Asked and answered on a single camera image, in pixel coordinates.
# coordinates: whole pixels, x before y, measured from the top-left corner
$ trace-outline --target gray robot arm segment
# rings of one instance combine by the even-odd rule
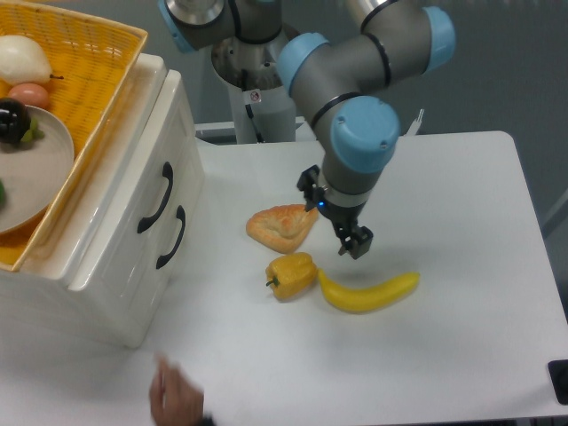
[[[195,50],[233,36],[244,43],[268,43],[282,26],[280,0],[158,1],[172,35],[183,37]]]

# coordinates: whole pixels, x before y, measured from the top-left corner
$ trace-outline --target human hand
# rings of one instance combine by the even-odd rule
[[[203,392],[195,389],[177,367],[157,357],[150,385],[150,411],[156,426],[197,426],[203,419]]]

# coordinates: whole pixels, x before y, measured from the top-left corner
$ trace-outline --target pepper stem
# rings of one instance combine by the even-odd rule
[[[279,286],[280,282],[278,281],[278,278],[276,278],[276,276],[274,276],[274,278],[272,278],[272,280],[268,281],[266,283],[266,286],[270,286],[271,284],[274,284],[276,287]]]

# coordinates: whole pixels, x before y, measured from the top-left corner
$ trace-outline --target drawer handle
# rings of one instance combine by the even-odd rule
[[[181,220],[181,229],[179,230],[179,234],[177,235],[176,244],[174,244],[174,248],[168,253],[167,255],[162,255],[158,257],[158,261],[156,262],[156,269],[163,268],[171,258],[176,254],[179,249],[179,244],[181,244],[182,238],[184,238],[185,232],[185,210],[181,206],[177,206],[176,217]]]
[[[150,229],[150,226],[156,223],[156,221],[160,218],[163,211],[166,209],[168,205],[168,201],[170,200],[171,195],[171,188],[174,186],[174,170],[171,168],[170,162],[165,162],[163,164],[162,169],[162,176],[168,179],[168,188],[166,189],[166,193],[163,195],[162,202],[160,203],[160,207],[158,211],[156,211],[150,217],[142,217],[140,222],[138,222],[138,233],[143,233]]]

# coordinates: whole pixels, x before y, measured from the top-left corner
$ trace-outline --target plate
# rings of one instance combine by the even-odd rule
[[[45,136],[26,147],[0,144],[0,180],[5,190],[0,234],[42,213],[65,183],[75,160],[73,139],[65,124],[35,106],[28,106],[28,112]]]

